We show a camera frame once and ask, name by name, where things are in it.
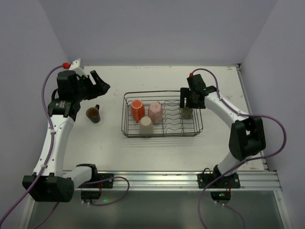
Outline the small olive green cup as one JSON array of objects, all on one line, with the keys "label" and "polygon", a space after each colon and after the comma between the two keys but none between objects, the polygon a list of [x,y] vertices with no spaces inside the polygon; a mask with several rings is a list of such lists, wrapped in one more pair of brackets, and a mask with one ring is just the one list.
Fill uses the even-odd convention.
[{"label": "small olive green cup", "polygon": [[193,109],[185,107],[181,109],[181,118],[182,119],[193,119]]}]

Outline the dark brown ceramic mug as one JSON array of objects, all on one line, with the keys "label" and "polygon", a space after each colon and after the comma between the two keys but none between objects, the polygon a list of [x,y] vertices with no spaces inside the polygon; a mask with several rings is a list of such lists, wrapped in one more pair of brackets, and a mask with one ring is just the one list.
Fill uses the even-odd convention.
[{"label": "dark brown ceramic mug", "polygon": [[100,113],[99,113],[100,106],[97,104],[94,107],[90,107],[86,110],[86,116],[89,118],[94,124],[100,122]]}]

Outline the orange ceramic mug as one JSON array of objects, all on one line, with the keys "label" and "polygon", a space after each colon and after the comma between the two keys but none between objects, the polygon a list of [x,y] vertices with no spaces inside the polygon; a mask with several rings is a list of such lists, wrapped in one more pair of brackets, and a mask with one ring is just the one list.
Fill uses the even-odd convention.
[{"label": "orange ceramic mug", "polygon": [[135,119],[136,123],[145,117],[145,107],[141,100],[133,100],[131,103],[131,115]]}]

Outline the beige plastic tumbler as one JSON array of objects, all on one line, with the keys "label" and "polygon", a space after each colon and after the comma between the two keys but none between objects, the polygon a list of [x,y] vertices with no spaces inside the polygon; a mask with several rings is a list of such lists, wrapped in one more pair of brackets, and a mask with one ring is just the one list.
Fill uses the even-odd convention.
[{"label": "beige plastic tumbler", "polygon": [[143,117],[139,122],[139,133],[141,135],[152,135],[154,133],[153,123],[149,117]]}]

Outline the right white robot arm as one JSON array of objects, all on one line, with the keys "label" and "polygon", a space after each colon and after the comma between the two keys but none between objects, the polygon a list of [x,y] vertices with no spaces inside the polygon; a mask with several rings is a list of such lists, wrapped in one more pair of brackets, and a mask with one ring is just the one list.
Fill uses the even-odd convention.
[{"label": "right white robot arm", "polygon": [[266,147],[263,121],[242,114],[220,94],[215,86],[206,86],[201,75],[191,73],[187,78],[188,88],[180,89],[180,108],[183,112],[192,109],[209,109],[230,128],[229,153],[209,174],[203,173],[205,183],[231,176],[236,166],[257,155]]}]

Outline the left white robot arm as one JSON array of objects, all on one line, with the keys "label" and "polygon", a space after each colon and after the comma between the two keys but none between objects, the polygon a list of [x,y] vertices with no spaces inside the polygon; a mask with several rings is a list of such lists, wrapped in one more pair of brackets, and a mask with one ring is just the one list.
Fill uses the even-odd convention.
[{"label": "left white robot arm", "polygon": [[37,202],[69,202],[74,190],[86,182],[97,181],[94,164],[78,164],[63,173],[63,161],[70,132],[83,100],[105,95],[110,85],[96,71],[79,76],[73,70],[58,73],[58,88],[53,91],[47,108],[48,130],[40,159],[22,185]]}]

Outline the pink faceted ceramic mug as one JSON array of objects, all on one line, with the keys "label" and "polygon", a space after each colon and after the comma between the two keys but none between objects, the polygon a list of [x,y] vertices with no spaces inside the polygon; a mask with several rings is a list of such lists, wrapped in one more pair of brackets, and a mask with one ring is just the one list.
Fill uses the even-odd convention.
[{"label": "pink faceted ceramic mug", "polygon": [[158,124],[163,119],[163,107],[159,101],[151,103],[148,108],[148,117],[153,124]]}]

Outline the right black controller box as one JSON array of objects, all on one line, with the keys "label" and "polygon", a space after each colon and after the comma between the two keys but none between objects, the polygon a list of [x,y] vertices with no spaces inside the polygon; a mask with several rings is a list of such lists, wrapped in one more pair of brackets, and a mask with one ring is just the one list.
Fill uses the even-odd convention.
[{"label": "right black controller box", "polygon": [[221,204],[227,204],[231,200],[231,192],[229,191],[213,191],[210,195],[213,201]]}]

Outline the black controller box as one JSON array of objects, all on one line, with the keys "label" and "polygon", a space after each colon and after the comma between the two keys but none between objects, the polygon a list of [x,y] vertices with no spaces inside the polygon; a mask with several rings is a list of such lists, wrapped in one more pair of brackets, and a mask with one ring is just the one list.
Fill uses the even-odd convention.
[{"label": "black controller box", "polygon": [[229,191],[213,191],[210,195],[213,201],[221,204],[227,204],[231,200],[231,192]]},{"label": "black controller box", "polygon": [[101,197],[101,193],[101,191],[81,191],[81,199],[92,202],[93,200],[98,200]]}]

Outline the left black controller box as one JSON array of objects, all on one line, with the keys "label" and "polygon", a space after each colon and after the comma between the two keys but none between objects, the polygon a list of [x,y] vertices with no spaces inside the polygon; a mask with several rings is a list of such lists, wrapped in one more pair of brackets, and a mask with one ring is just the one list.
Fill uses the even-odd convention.
[{"label": "left black controller box", "polygon": [[98,200],[101,197],[101,193],[101,191],[81,191],[81,199],[92,202],[93,200]]}]

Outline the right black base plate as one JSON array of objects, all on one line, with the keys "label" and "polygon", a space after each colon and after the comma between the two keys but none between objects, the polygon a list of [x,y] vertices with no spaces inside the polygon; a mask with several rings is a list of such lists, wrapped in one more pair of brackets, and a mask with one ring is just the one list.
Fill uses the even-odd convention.
[{"label": "right black base plate", "polygon": [[214,173],[209,168],[203,170],[203,172],[196,174],[197,183],[199,189],[212,188],[212,189],[230,189],[240,188],[240,180],[237,173],[233,173],[229,176],[217,178],[218,172]]}]

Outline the aluminium mounting rail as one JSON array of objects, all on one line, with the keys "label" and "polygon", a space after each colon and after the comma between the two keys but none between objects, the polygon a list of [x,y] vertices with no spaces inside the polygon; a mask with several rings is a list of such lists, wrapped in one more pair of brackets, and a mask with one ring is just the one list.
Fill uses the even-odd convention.
[{"label": "aluminium mounting rail", "polygon": [[[115,189],[140,191],[196,191],[199,190],[196,172],[120,172],[120,173],[93,173],[93,178],[72,180],[71,176],[56,177],[54,174],[41,176],[37,182],[40,190],[49,193],[62,190],[71,193],[74,189],[89,191],[91,189]],[[240,188],[215,190],[249,190],[249,191],[277,191],[281,189],[278,176],[275,172],[241,172],[239,176]]]}]

